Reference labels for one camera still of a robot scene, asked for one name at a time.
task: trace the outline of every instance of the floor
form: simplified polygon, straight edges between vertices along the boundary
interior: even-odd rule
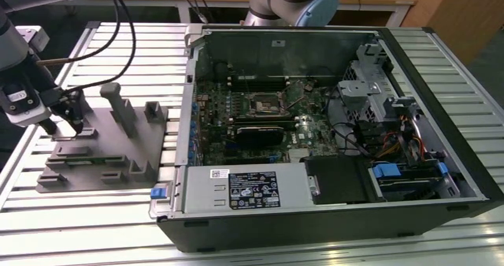
[[[132,7],[135,22],[179,22],[175,8]],[[212,9],[215,20],[220,23],[238,23],[246,15],[244,9]],[[88,21],[113,21],[113,9],[99,6],[77,7],[76,14],[68,15],[63,6],[41,6],[20,11],[10,16],[14,25],[40,25],[47,31],[51,42],[41,53],[41,59],[68,56]],[[489,91],[498,104],[504,106],[504,31],[469,65],[468,69]],[[49,68],[57,76],[60,67]],[[13,126],[0,115],[0,168],[8,160],[24,129]]]

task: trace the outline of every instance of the motherboard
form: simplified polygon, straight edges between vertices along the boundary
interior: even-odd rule
[[[310,78],[199,81],[202,165],[292,163],[338,154],[323,112],[330,88]]]

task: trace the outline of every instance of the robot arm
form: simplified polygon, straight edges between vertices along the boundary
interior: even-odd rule
[[[77,113],[81,92],[67,97],[67,101],[60,100],[51,73],[36,64],[38,57],[5,13],[57,1],[63,0],[0,0],[0,106],[10,123],[18,126],[38,123],[48,134],[56,132],[49,119],[52,113],[61,116],[76,131],[81,130]]]
[[[326,26],[338,0],[250,0],[244,25]]]

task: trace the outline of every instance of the warning label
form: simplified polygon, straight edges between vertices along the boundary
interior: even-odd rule
[[[228,207],[232,210],[279,206],[275,172],[228,174]]]

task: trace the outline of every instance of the cable connector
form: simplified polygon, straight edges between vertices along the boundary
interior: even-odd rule
[[[206,19],[204,15],[198,14],[198,17],[199,17],[200,21],[202,21],[204,24],[208,24],[208,20]]]

